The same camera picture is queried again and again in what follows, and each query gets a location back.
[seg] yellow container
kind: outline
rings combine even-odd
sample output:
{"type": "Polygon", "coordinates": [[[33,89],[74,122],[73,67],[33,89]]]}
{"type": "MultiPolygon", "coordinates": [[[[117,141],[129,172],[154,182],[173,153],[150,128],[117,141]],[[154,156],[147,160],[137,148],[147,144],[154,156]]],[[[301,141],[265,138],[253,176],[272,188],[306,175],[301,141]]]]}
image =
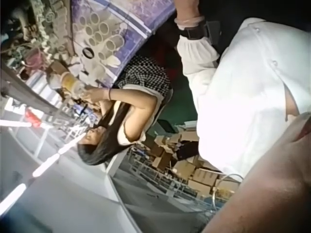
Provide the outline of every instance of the yellow container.
{"type": "Polygon", "coordinates": [[[67,89],[72,95],[80,95],[84,90],[84,83],[74,77],[70,72],[65,72],[61,76],[62,87],[67,89]]]}

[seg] white sleeve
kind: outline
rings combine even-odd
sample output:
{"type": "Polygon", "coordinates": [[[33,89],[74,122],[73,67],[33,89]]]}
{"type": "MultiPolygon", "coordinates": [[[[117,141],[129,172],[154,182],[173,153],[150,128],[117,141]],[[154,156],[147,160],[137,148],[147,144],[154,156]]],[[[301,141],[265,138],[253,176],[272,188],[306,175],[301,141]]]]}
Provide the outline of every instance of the white sleeve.
{"type": "Polygon", "coordinates": [[[215,62],[219,54],[210,45],[207,38],[188,40],[180,36],[177,50],[181,56],[183,73],[188,78],[196,111],[199,99],[204,95],[216,71],[215,62]]]}

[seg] black wristwatch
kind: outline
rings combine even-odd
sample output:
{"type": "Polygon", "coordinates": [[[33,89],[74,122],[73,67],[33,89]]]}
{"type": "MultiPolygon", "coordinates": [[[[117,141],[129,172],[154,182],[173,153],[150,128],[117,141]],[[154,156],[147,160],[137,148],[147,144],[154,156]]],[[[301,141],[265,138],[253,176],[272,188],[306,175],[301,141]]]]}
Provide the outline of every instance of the black wristwatch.
{"type": "Polygon", "coordinates": [[[200,22],[199,25],[196,27],[179,30],[179,33],[180,35],[188,38],[189,40],[199,40],[203,37],[209,38],[207,22],[205,20],[200,22]]]}

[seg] long black hair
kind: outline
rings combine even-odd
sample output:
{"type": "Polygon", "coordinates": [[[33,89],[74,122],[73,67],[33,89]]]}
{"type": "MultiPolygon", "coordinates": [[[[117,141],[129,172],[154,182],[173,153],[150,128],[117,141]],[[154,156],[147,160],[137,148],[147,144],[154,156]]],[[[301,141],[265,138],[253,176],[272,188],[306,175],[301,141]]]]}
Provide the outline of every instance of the long black hair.
{"type": "Polygon", "coordinates": [[[112,124],[109,125],[114,115],[114,104],[115,101],[113,101],[112,107],[108,110],[107,114],[105,114],[100,122],[93,127],[94,129],[99,126],[106,128],[106,131],[100,139],[98,145],[78,144],[78,154],[82,161],[88,165],[94,166],[102,164],[131,146],[120,145],[117,137],[120,126],[123,123],[123,120],[131,105],[121,102],[112,124]]]}

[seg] white shirt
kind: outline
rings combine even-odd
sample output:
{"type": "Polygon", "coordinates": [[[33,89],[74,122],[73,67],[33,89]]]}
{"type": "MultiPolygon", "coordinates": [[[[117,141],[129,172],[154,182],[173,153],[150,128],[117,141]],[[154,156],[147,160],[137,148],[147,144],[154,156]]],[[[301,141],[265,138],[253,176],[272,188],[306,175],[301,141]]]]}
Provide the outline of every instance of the white shirt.
{"type": "MultiPolygon", "coordinates": [[[[145,125],[145,128],[144,130],[141,132],[141,135],[140,135],[140,138],[139,138],[139,142],[143,142],[146,140],[146,131],[150,128],[150,126],[152,125],[154,119],[155,119],[155,116],[160,108],[160,105],[164,99],[164,97],[157,91],[155,90],[152,90],[150,88],[147,88],[145,86],[140,86],[140,85],[134,85],[134,84],[127,84],[123,87],[123,89],[132,89],[132,90],[139,90],[139,91],[143,91],[143,92],[146,92],[148,93],[149,95],[152,95],[152,96],[155,96],[156,99],[157,99],[157,104],[156,104],[156,107],[155,107],[155,110],[153,112],[153,114],[151,115],[150,119],[148,120],[147,124],[145,125]]],[[[110,124],[112,124],[115,116],[116,116],[116,113],[118,111],[118,108],[121,104],[121,101],[117,101],[114,105],[114,115],[110,121],[110,124]]],[[[131,106],[130,110],[128,111],[127,115],[125,116],[124,120],[123,120],[123,123],[121,124],[120,126],[120,129],[118,131],[118,142],[120,145],[123,145],[123,146],[126,146],[126,145],[131,145],[131,144],[134,144],[136,142],[130,142],[127,138],[126,138],[126,135],[124,133],[124,123],[126,121],[126,119],[132,114],[132,112],[134,111],[134,107],[131,106]]]]}
{"type": "Polygon", "coordinates": [[[285,88],[300,113],[311,106],[311,37],[247,19],[216,69],[206,38],[180,37],[177,50],[198,112],[200,155],[225,174],[245,176],[286,130],[285,88]]]}

